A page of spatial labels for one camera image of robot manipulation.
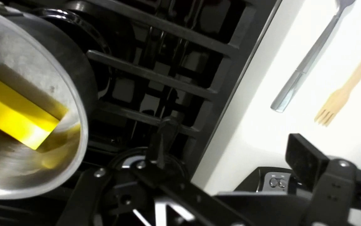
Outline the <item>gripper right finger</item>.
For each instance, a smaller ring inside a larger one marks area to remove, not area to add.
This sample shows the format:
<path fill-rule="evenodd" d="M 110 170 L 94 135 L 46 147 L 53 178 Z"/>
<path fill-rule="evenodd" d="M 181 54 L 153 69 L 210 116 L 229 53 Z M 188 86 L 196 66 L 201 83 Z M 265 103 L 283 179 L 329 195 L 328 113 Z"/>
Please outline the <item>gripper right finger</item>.
<path fill-rule="evenodd" d="M 361 170 L 330 159 L 298 133 L 288 136 L 285 160 L 312 198 L 302 226 L 348 226 L 350 209 L 361 211 Z"/>

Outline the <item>stainless steel pot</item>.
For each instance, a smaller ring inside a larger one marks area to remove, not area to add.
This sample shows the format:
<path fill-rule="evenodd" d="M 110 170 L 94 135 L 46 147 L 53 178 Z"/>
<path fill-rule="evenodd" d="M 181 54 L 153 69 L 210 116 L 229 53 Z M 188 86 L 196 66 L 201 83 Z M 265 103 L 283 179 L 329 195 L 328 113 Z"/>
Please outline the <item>stainless steel pot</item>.
<path fill-rule="evenodd" d="M 39 196 L 84 159 L 98 89 L 80 47 L 50 22 L 6 7 L 0 14 L 0 80 L 59 120 L 36 150 L 0 130 L 0 199 Z"/>

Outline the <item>wooden fork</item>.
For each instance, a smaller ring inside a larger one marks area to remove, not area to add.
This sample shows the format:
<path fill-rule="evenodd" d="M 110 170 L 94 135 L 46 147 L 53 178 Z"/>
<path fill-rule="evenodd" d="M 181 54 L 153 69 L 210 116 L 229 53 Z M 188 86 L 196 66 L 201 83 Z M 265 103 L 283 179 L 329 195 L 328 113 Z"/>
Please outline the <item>wooden fork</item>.
<path fill-rule="evenodd" d="M 332 122 L 334 117 L 336 117 L 340 110 L 345 106 L 349 99 L 350 93 L 360 81 L 361 62 L 357 65 L 343 86 L 331 93 L 327 101 L 323 104 L 322 108 L 314 117 L 314 122 L 327 127 Z"/>

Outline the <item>yellow and white sponge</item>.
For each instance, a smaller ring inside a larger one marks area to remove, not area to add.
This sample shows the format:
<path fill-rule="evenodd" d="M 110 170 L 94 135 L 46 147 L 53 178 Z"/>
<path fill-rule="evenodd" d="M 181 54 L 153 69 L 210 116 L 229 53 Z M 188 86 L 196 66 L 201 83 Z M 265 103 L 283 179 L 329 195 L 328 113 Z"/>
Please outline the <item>yellow and white sponge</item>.
<path fill-rule="evenodd" d="M 68 109 L 21 74 L 0 65 L 0 148 L 44 153 L 63 146 L 78 127 L 62 128 Z"/>

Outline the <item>metal fork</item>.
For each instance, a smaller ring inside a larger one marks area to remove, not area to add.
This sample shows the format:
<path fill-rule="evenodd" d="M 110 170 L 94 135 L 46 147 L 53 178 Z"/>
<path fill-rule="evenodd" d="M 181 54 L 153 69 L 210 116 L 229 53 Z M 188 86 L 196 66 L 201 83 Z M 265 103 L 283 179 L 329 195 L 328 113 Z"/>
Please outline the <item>metal fork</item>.
<path fill-rule="evenodd" d="M 315 60 L 319 56 L 321 50 L 324 49 L 324 46 L 337 26 L 344 10 L 354 4 L 355 1 L 356 0 L 335 0 L 335 14 L 273 100 L 270 106 L 272 110 L 278 113 L 283 113 L 285 111 L 307 79 L 309 71 L 314 67 Z"/>

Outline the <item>black stove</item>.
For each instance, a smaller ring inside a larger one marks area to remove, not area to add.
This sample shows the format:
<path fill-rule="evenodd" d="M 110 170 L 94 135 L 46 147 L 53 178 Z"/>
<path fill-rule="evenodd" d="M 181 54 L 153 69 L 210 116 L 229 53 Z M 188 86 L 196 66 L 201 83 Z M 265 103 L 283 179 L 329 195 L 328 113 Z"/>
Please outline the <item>black stove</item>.
<path fill-rule="evenodd" d="M 0 199 L 0 226 L 56 226 L 83 172 L 148 148 L 165 118 L 180 125 L 165 168 L 190 181 L 281 1 L 0 0 L 0 14 L 48 7 L 80 15 L 111 48 L 89 50 L 89 63 L 112 68 L 78 169 L 45 194 Z"/>

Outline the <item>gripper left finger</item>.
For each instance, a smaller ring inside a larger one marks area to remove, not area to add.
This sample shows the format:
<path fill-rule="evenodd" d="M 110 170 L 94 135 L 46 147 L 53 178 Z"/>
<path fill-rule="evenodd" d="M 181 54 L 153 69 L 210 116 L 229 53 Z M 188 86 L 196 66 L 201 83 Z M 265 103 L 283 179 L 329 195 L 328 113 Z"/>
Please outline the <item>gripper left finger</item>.
<path fill-rule="evenodd" d="M 166 170 L 179 130 L 176 120 L 165 118 L 143 159 L 126 159 L 124 169 L 83 172 L 56 226 L 250 226 L 228 205 Z"/>

